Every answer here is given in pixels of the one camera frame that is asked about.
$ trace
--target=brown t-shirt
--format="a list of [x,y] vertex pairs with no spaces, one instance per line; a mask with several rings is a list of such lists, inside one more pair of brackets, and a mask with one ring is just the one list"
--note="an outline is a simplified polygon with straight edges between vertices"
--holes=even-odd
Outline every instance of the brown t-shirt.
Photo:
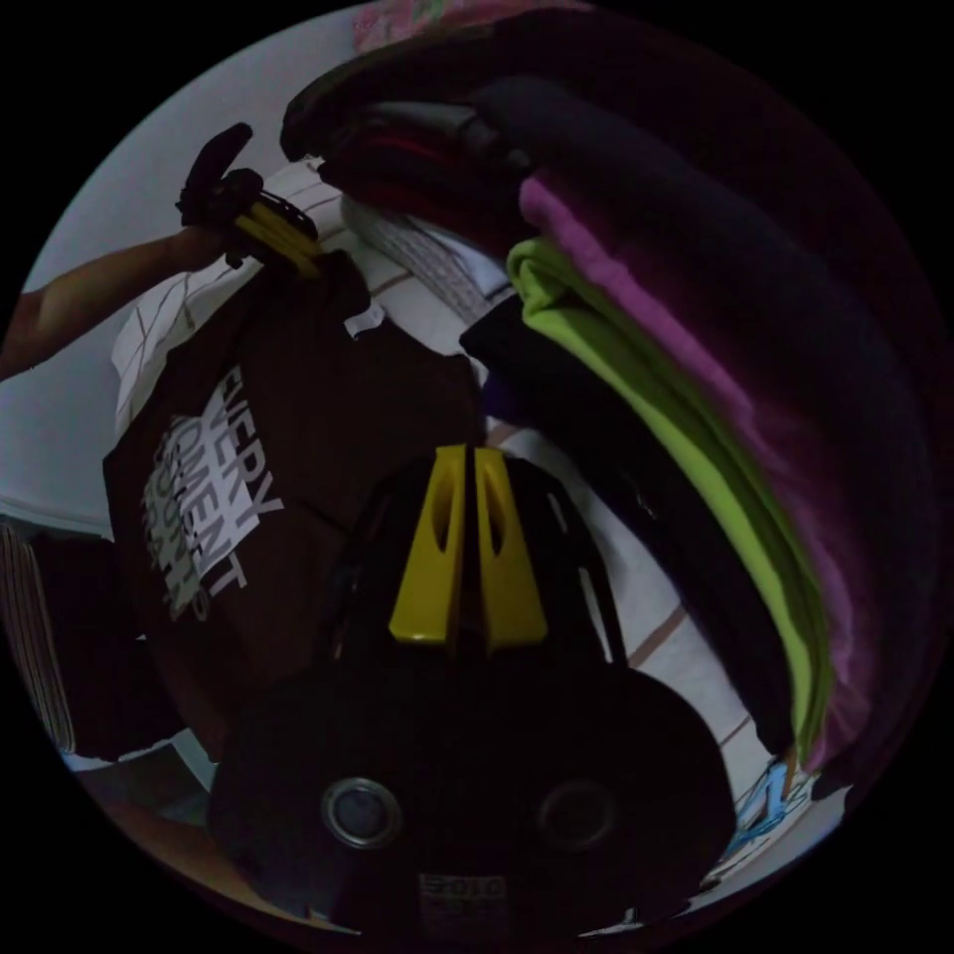
[[148,644],[214,760],[238,710],[309,662],[326,577],[374,485],[483,439],[467,359],[388,321],[353,339],[364,280],[343,252],[321,266],[317,282],[261,272],[172,351],[103,465]]

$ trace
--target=label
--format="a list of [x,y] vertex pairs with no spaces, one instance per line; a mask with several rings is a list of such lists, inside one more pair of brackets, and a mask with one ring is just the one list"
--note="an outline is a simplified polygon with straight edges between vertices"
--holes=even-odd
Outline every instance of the label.
[[510,936],[507,880],[501,876],[420,876],[420,920],[435,941],[500,941]]
[[367,311],[363,311],[360,315],[352,315],[345,322],[345,330],[352,338],[357,338],[362,332],[377,328],[387,317],[385,309],[372,299],[371,307]]

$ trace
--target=white wall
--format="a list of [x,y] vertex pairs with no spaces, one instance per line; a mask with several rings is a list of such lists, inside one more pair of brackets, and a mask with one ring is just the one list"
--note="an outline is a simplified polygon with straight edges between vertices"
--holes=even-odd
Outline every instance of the white wall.
[[[288,100],[351,59],[356,8],[249,47],[181,89],[140,123],[79,190],[26,288],[99,255],[179,227],[175,202],[202,146],[233,123],[254,138],[238,162],[269,175],[285,160]],[[113,445],[118,379],[109,362],[124,309],[51,361],[0,387],[0,514],[67,530],[108,527],[101,461]]]

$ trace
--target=yellow plastic piece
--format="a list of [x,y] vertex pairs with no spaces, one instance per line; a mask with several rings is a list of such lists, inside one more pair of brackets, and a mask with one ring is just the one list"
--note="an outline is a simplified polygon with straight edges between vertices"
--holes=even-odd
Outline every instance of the yellow plastic piece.
[[480,579],[490,656],[500,649],[542,643],[547,637],[547,618],[504,455],[479,447],[474,450],[474,468]]
[[294,262],[302,278],[321,277],[313,260],[321,253],[321,245],[261,202],[252,205],[247,216],[238,216],[236,225]]
[[391,632],[401,643],[454,651],[464,559],[466,465],[465,446],[437,448],[391,617]]

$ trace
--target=white graphic print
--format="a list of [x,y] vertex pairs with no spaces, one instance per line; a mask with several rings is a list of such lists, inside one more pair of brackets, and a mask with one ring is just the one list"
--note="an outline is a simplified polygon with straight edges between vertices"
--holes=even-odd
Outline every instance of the white graphic print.
[[201,417],[173,421],[143,490],[146,545],[165,576],[173,619],[191,605],[205,620],[210,597],[233,582],[247,585],[235,549],[261,514],[282,509],[266,499],[271,484],[236,367]]

